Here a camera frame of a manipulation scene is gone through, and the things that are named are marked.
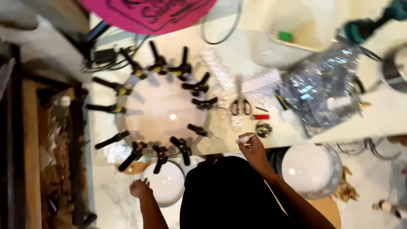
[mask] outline white container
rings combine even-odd
[[[275,0],[258,33],[255,63],[287,70],[307,56],[327,49],[334,37],[337,0]],[[292,43],[278,32],[292,35]]]

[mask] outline clear plastic bag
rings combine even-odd
[[[355,71],[362,53],[359,45],[343,37],[282,76],[278,93],[301,118],[311,138],[360,113],[358,95],[352,94]]]

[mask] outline workbench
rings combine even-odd
[[[231,69],[230,75],[241,73],[245,76],[254,75],[264,71],[266,68],[255,64],[252,60],[252,54],[256,48],[256,35],[263,30],[263,21],[267,16],[270,2],[267,0],[244,1],[243,14],[237,30],[226,42],[213,46],[218,50],[223,58],[223,65]],[[352,14],[352,18],[375,18],[380,15],[382,8],[387,1],[376,1],[374,4],[363,5],[358,15]],[[211,11],[211,18],[207,22],[206,35],[210,41],[219,41],[230,30],[236,17],[237,1],[220,0]],[[222,10],[228,10],[229,15],[217,15]],[[90,17],[91,27],[99,21],[95,14]],[[161,55],[164,55],[174,65],[178,65],[182,58],[182,47],[189,47],[189,62],[193,66],[193,75],[199,80],[208,69],[202,67],[199,54],[201,50],[208,49],[209,44],[205,43],[200,34],[200,23],[186,29],[176,31],[170,34],[151,36],[147,41],[154,40],[157,49]],[[386,26],[379,29],[371,39],[363,46],[370,49],[379,56],[383,56],[387,50],[398,46],[407,41],[407,22],[389,22]],[[116,27],[110,28],[96,44],[97,49],[111,48],[114,45],[118,47],[128,47],[134,45],[136,35],[118,30]],[[145,43],[136,53],[134,59],[142,66],[153,63],[153,55],[148,43]],[[365,84],[367,89],[371,88],[381,77],[381,64],[369,59],[366,56],[359,57],[360,65],[357,70],[357,76]],[[117,71],[103,71],[95,73],[94,76],[104,78],[109,81],[124,83],[131,72],[130,67]],[[90,89],[91,103],[100,105],[111,105],[115,102],[114,91],[109,88],[97,85],[95,83],[88,86]],[[295,144],[301,144],[308,141],[312,142],[344,142],[352,139],[363,139],[366,137],[378,137],[388,135],[398,135],[407,133],[407,107],[404,105],[407,101],[407,94],[393,91],[384,84],[381,84],[376,90],[361,96],[363,102],[369,102],[371,107],[363,109],[362,117],[355,115],[350,120],[325,131],[311,139],[308,139],[304,129],[296,118],[292,122],[284,122],[280,117],[280,109],[270,111],[273,133],[270,137],[261,139],[266,148],[284,147]],[[111,138],[118,131],[114,125],[114,116],[104,112],[89,112],[90,132],[92,145]],[[239,150],[235,143],[238,135],[253,132],[257,121],[251,121],[249,116],[245,117],[246,123],[242,130],[233,132],[229,119],[220,119],[215,109],[208,112],[205,128],[221,139],[200,139],[196,147],[193,148],[194,154],[215,154],[224,152],[236,152]]]

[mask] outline scissors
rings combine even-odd
[[[243,104],[243,111],[245,115],[252,113],[252,106],[249,101],[242,96],[242,76],[236,76],[236,88],[237,88],[237,99],[232,103],[231,112],[232,115],[236,116],[239,114],[239,106]]]

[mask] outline green object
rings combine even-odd
[[[281,40],[281,41],[290,42],[290,43],[291,43],[291,39],[293,38],[293,36],[291,35],[291,33],[278,32],[278,38],[279,38],[279,40]]]

